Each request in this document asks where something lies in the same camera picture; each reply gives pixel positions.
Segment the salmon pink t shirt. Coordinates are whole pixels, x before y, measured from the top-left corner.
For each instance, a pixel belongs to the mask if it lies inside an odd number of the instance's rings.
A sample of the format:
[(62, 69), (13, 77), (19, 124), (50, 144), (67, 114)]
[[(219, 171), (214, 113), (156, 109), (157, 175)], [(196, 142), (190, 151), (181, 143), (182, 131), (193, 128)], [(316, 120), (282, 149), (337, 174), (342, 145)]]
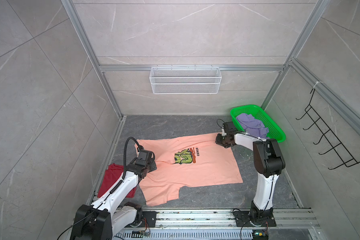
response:
[(230, 148), (216, 144), (216, 133), (163, 140), (139, 140), (155, 154), (157, 169), (139, 186), (150, 207), (179, 198), (182, 187), (243, 183)]

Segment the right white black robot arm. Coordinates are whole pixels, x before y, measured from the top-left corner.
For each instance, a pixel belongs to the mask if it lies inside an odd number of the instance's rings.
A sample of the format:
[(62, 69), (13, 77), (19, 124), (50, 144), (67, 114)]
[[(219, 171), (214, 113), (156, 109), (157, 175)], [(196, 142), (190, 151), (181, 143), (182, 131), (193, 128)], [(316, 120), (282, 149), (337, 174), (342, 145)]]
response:
[(286, 166), (279, 143), (275, 139), (262, 139), (247, 133), (217, 134), (216, 144), (230, 148), (235, 145), (253, 151), (254, 166), (258, 173), (257, 189), (251, 202), (246, 224), (260, 227), (273, 218), (273, 196), (279, 175)]

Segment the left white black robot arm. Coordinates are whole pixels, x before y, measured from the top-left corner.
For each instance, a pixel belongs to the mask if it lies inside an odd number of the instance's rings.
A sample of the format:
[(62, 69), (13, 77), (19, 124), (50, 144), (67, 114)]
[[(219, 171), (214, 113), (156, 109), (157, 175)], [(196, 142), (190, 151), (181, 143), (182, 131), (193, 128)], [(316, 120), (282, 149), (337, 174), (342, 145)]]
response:
[(120, 209), (119, 206), (147, 173), (156, 169), (155, 154), (140, 150), (125, 167), (126, 172), (99, 199), (77, 210), (70, 239), (111, 240), (124, 227), (139, 226), (143, 220), (142, 207), (131, 202)]

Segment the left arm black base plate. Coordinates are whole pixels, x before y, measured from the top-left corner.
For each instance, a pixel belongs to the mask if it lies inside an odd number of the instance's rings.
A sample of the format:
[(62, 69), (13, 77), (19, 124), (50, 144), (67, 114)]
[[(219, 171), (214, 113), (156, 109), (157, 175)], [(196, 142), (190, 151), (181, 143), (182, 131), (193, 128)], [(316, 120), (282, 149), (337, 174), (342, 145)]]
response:
[(154, 228), (157, 221), (157, 212), (156, 211), (142, 211), (137, 213), (136, 221), (131, 224), (131, 226), (145, 228)]

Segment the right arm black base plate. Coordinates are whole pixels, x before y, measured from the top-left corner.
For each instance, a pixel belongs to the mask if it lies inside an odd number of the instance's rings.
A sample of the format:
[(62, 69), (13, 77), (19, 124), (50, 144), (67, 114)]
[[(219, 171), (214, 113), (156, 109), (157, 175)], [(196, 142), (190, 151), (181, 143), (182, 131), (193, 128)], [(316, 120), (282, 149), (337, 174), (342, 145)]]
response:
[(276, 227), (276, 220), (272, 211), (254, 210), (241, 211), (233, 209), (232, 214), (235, 218), (237, 227)]

